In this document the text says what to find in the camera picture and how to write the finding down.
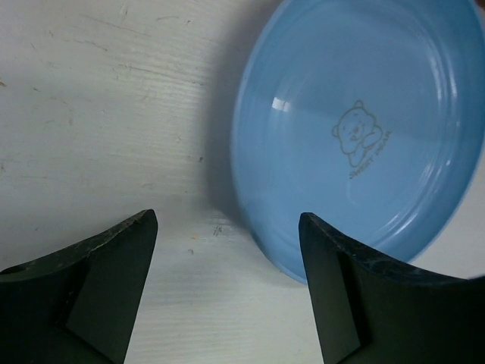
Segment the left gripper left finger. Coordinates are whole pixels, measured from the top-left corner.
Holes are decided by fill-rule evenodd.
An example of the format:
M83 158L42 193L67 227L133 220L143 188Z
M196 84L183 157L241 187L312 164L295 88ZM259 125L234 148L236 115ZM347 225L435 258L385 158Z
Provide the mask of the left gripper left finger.
M1 272L3 363L122 363L151 265L147 209Z

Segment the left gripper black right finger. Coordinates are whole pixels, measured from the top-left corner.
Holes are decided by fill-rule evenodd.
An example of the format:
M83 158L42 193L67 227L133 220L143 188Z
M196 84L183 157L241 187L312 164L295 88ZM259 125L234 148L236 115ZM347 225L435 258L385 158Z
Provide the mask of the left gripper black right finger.
M326 363L482 363L484 279L409 265L304 213L299 241Z

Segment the blue round plate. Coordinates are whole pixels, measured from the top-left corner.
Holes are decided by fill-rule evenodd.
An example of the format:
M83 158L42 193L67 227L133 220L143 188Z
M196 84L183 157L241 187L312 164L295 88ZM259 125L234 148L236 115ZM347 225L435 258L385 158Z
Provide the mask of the blue round plate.
M302 213L410 262L454 215L483 145L475 2L284 1L244 70L230 154L250 234L305 282Z

